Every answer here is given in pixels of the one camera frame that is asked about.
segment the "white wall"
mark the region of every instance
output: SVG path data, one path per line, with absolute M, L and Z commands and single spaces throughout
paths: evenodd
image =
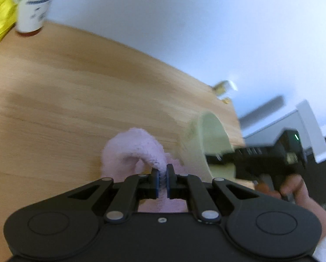
M 48 18 L 114 39 L 214 85 L 230 79 L 239 117 L 283 95 L 326 127 L 326 0 L 53 0 Z

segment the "wooden tabletop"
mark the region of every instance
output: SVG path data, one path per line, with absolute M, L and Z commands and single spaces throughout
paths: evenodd
M 0 43 L 0 261 L 11 255 L 6 218 L 98 179 L 107 140 L 139 127 L 176 155 L 178 135 L 205 110 L 244 144 L 232 104 L 167 64 L 61 25 L 10 31 Z

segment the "finger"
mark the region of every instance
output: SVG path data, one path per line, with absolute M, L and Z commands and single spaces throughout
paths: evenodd
M 270 195 L 271 197 L 282 199 L 282 195 L 278 191 L 270 191 L 267 193 L 267 195 Z
M 277 199 L 281 199 L 282 197 L 278 191 L 271 191 L 270 187 L 264 182 L 261 182 L 258 185 L 256 185 L 255 190 Z
M 270 187 L 266 183 L 260 182 L 255 186 L 255 190 L 267 194 L 270 192 Z
M 281 186 L 281 194 L 288 195 L 290 193 L 294 193 L 300 189 L 303 185 L 303 179 L 301 175 L 291 174 L 287 176 L 286 180 Z

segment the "screw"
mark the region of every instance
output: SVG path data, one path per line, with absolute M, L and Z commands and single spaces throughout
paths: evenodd
M 120 211 L 110 211 L 106 214 L 106 217 L 109 220 L 120 220 L 124 217 L 124 214 Z
M 219 213 L 217 211 L 213 210 L 207 210 L 202 213 L 202 217 L 205 219 L 213 220 L 216 219 L 219 216 Z
M 162 224 L 164 222 L 167 222 L 167 219 L 166 218 L 159 218 L 157 221 Z

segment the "pink towel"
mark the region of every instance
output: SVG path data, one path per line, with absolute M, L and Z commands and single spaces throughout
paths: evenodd
M 109 140 L 102 152 L 101 176 L 111 177 L 115 182 L 133 174 L 144 172 L 145 164 L 160 173 L 160 192 L 156 200 L 147 199 L 139 206 L 139 212 L 174 213 L 186 212 L 186 202 L 170 200 L 166 192 L 166 165 L 173 164 L 175 173 L 186 173 L 179 160 L 165 153 L 162 145 L 143 129 L 131 128 Z

